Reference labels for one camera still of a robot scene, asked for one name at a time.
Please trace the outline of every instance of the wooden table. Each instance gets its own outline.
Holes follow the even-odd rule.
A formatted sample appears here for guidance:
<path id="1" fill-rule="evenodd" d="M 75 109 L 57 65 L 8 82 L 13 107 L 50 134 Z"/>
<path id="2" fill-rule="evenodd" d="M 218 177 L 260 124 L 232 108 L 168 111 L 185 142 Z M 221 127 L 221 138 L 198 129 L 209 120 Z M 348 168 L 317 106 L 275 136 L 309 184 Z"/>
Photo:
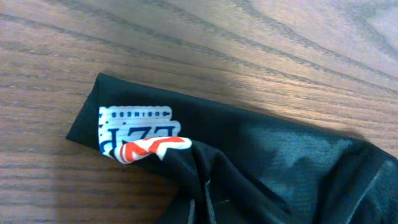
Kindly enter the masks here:
<path id="1" fill-rule="evenodd" d="M 65 139 L 99 72 L 398 156 L 396 2 L 0 0 L 0 222 L 164 212 L 173 183 Z"/>

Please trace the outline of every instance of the logo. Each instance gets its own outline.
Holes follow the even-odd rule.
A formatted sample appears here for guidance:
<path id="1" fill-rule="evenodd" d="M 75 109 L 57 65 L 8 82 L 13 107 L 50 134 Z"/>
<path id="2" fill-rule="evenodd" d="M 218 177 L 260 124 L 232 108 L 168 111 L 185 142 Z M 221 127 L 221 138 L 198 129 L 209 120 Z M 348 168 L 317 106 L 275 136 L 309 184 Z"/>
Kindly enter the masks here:
<path id="1" fill-rule="evenodd" d="M 126 143 L 114 150 L 115 159 L 123 164 L 129 164 L 155 153 L 163 160 L 167 149 L 188 149 L 192 145 L 190 139 L 181 137 L 147 138 Z"/>
<path id="2" fill-rule="evenodd" d="M 99 149 L 109 156 L 112 149 L 145 138 L 177 136 L 178 121 L 171 121 L 169 106 L 111 106 L 99 108 Z"/>

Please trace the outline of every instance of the dark fabric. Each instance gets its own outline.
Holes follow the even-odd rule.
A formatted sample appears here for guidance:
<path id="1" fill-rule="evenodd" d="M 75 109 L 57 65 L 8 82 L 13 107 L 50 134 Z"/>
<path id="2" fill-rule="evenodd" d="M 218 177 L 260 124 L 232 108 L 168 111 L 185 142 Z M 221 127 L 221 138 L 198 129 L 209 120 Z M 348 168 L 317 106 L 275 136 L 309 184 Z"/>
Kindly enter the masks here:
<path id="1" fill-rule="evenodd" d="M 182 189 L 159 223 L 398 223 L 397 159 L 368 142 L 103 74 L 67 139 L 99 149 L 100 106 L 169 106 L 193 140 L 135 162 Z"/>

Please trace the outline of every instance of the wood grain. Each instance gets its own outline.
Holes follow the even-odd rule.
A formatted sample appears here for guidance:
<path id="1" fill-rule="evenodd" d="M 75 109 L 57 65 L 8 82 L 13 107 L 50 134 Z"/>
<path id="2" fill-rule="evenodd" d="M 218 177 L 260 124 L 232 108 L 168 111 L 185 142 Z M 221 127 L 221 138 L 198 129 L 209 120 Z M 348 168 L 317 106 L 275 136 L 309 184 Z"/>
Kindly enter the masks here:
<path id="1" fill-rule="evenodd" d="M 97 73 L 398 156 L 398 1 L 0 1 L 0 222 L 152 223 L 176 186 L 64 139 Z"/>

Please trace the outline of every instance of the white logo patch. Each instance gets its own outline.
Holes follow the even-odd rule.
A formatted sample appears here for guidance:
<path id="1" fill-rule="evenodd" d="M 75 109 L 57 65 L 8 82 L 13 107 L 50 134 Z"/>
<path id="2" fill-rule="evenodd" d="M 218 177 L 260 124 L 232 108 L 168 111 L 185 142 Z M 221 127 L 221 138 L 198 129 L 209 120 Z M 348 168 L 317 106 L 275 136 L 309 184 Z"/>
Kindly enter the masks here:
<path id="1" fill-rule="evenodd" d="M 171 121 L 169 106 L 111 106 L 99 108 L 99 149 L 109 156 L 112 149 L 144 138 L 177 136 L 178 121 Z"/>

